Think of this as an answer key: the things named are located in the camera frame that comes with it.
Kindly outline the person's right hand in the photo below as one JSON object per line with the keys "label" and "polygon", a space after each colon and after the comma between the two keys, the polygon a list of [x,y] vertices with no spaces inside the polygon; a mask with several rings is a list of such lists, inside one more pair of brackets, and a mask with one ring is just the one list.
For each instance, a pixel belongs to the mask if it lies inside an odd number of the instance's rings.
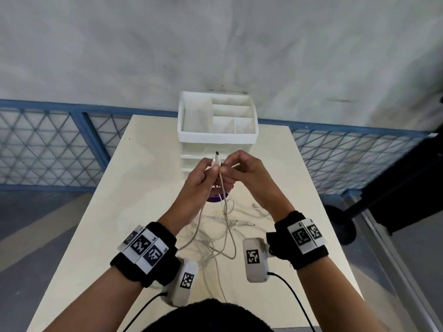
{"label": "person's right hand", "polygon": [[242,184],[249,190],[254,200],[269,213],[274,222],[286,218],[295,211],[260,159],[243,150],[238,150],[230,154],[222,166],[236,167],[240,171],[253,174],[250,182]]}

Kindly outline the person's left hand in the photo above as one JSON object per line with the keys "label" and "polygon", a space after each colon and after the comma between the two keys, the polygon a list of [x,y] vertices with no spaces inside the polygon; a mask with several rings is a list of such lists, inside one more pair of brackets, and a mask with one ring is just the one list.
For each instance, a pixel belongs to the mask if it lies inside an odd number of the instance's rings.
{"label": "person's left hand", "polygon": [[198,164],[188,174],[180,193],[168,211],[157,221],[171,234],[179,232],[190,224],[205,204],[198,202]]}

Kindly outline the person's right forearm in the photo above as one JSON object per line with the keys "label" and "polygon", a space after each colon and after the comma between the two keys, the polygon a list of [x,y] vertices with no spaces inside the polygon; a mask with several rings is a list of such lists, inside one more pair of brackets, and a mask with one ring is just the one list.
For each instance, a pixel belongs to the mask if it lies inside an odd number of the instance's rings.
{"label": "person's right forearm", "polygon": [[322,332],[387,332],[329,257],[297,270],[297,275]]}

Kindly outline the person's left forearm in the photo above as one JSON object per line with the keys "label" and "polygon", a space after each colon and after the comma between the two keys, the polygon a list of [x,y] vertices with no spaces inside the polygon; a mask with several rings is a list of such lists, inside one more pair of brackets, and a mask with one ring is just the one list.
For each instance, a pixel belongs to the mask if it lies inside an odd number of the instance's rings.
{"label": "person's left forearm", "polygon": [[117,332],[142,290],[139,282],[110,267],[43,332]]}

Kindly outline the white desk organizer box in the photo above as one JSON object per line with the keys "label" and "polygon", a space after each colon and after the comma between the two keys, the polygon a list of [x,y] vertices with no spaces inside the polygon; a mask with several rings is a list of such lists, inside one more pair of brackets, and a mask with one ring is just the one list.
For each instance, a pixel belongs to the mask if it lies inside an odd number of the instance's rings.
{"label": "white desk organizer box", "polygon": [[237,150],[250,152],[259,134],[255,104],[248,94],[182,91],[177,132],[185,174],[216,152],[221,161]]}

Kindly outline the purple round sticker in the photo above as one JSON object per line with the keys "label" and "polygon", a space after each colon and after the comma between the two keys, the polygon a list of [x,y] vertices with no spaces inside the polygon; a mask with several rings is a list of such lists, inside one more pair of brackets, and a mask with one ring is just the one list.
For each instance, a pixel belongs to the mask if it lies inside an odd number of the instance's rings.
{"label": "purple round sticker", "polygon": [[[221,193],[220,194],[212,194],[212,191],[217,190],[217,189],[219,189]],[[229,191],[227,191],[227,192],[225,191],[225,194],[224,194],[222,192],[221,186],[216,184],[216,185],[212,186],[211,192],[209,193],[209,196],[207,198],[207,202],[218,203],[218,202],[224,201],[228,196],[229,196]]]}

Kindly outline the black right wristband with markers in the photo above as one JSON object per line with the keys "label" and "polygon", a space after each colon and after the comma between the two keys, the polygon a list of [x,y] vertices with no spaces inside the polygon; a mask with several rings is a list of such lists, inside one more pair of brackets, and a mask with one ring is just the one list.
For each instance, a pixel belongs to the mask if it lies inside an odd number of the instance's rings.
{"label": "black right wristband with markers", "polygon": [[326,241],[312,219],[297,211],[290,212],[274,224],[275,231],[266,233],[270,253],[300,270],[329,256]]}

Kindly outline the black wristband with markers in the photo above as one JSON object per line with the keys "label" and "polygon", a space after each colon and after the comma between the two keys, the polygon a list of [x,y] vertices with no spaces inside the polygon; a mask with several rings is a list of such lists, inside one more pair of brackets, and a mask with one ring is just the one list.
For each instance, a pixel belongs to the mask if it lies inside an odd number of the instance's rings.
{"label": "black wristband with markers", "polygon": [[138,225],[119,245],[119,253],[110,266],[144,288],[154,281],[166,286],[174,280],[181,265],[176,257],[176,242],[176,237],[158,222],[146,227]]}
{"label": "black wristband with markers", "polygon": [[290,212],[274,224],[275,231],[266,233],[270,253],[300,270],[329,256],[326,241],[312,219],[297,211]]}

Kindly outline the black left wristband with markers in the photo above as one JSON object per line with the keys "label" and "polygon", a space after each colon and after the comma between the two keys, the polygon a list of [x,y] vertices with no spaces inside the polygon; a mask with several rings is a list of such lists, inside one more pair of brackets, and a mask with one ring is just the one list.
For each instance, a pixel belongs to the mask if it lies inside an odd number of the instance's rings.
{"label": "black left wristband with markers", "polygon": [[176,242],[176,237],[158,222],[146,227],[138,225],[119,245],[119,253],[110,266],[144,288],[154,281],[166,286],[174,280],[181,265],[176,257]]}

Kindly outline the black stand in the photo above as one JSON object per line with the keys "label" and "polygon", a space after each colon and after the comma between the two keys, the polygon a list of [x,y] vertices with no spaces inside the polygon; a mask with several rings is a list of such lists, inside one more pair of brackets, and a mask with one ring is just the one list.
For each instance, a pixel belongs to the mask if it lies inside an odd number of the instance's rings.
{"label": "black stand", "polygon": [[363,188],[362,198],[346,210],[324,205],[342,246],[357,237],[353,218],[371,211],[389,236],[443,211],[443,95],[442,113],[434,136],[428,136],[407,155]]}

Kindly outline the blue mesh fence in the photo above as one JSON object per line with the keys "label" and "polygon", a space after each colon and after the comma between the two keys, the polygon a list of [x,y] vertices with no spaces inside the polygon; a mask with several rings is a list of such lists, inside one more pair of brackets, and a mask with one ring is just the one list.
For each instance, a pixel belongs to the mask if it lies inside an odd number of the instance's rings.
{"label": "blue mesh fence", "polygon": [[[175,111],[0,100],[0,189],[92,192],[133,115]],[[289,127],[319,194],[362,190],[431,132],[258,119]]]}

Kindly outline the grey metal rail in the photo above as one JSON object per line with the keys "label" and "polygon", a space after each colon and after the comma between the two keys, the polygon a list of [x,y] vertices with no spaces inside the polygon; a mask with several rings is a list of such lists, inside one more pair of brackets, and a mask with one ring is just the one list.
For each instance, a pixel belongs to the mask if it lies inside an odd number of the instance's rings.
{"label": "grey metal rail", "polygon": [[387,229],[369,210],[352,219],[356,239],[345,255],[363,298],[387,332],[443,332]]}

